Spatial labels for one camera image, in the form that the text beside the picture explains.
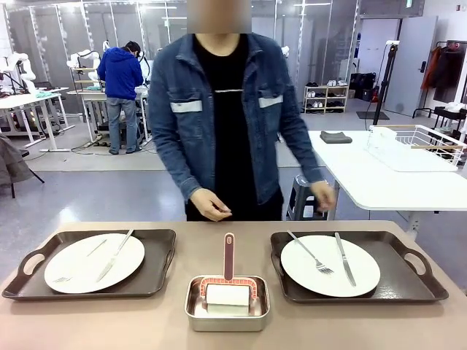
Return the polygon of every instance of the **coat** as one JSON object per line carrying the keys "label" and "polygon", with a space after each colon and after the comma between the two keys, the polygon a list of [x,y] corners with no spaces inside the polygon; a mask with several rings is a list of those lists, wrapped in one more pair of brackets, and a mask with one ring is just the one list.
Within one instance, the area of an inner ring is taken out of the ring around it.
{"label": "coat", "polygon": [[32,176],[21,151],[0,134],[0,186],[21,182]]}

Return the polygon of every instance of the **hand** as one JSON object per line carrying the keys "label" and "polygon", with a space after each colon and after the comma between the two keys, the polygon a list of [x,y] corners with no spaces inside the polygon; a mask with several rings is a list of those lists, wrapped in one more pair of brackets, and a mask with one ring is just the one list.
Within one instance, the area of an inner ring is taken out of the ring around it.
{"label": "hand", "polygon": [[231,210],[213,192],[205,188],[197,189],[190,199],[201,215],[209,220],[220,221],[232,216]]}
{"label": "hand", "polygon": [[326,181],[313,182],[309,188],[320,204],[318,211],[328,211],[336,206],[336,194]]}

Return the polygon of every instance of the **beige table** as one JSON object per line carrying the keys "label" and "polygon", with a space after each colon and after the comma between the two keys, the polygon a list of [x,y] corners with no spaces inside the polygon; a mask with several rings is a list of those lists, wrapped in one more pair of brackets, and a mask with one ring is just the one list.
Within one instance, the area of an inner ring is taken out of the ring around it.
{"label": "beige table", "polygon": [[[2,350],[458,350],[467,349],[467,297],[431,261],[449,299],[432,305],[300,306],[285,301],[269,237],[281,230],[388,230],[421,251],[392,222],[73,223],[60,230],[172,228],[177,232],[166,287],[149,299],[17,303],[0,300]],[[236,272],[262,276],[271,297],[260,333],[197,333],[185,293],[192,277],[222,273],[222,242],[236,235]],[[2,290],[11,280],[2,285]]]}

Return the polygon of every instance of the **white wire rack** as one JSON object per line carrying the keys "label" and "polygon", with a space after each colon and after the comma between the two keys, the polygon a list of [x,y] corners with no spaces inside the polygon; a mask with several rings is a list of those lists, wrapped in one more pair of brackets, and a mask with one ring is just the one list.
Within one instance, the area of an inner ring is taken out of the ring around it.
{"label": "white wire rack", "polygon": [[366,150],[394,171],[457,171],[467,144],[423,125],[371,126]]}

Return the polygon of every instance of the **knife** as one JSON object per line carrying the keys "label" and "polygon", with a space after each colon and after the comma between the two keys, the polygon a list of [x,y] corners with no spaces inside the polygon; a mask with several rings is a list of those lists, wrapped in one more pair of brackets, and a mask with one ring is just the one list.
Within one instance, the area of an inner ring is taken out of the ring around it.
{"label": "knife", "polygon": [[350,270],[349,263],[347,262],[347,256],[345,255],[345,252],[344,252],[344,247],[342,246],[341,236],[339,236],[339,233],[336,232],[335,237],[336,237],[337,246],[339,247],[339,250],[341,251],[342,263],[344,264],[344,269],[345,269],[345,273],[347,274],[347,278],[349,279],[351,285],[356,287],[357,284],[355,283],[355,279],[353,278],[352,271]]}
{"label": "knife", "polygon": [[115,251],[115,253],[112,255],[112,257],[110,258],[109,262],[107,263],[107,265],[105,265],[105,267],[102,269],[101,273],[99,274],[99,276],[97,277],[97,280],[96,282],[99,282],[101,281],[105,275],[107,275],[107,273],[110,271],[110,269],[112,268],[112,266],[115,264],[115,261],[118,257],[118,254],[120,253],[120,251],[122,250],[123,246],[125,245],[126,241],[130,238],[131,234],[134,232],[134,230],[129,230],[129,232],[126,234],[125,238],[123,239],[122,243],[120,243],[120,245],[118,246],[117,250]]}

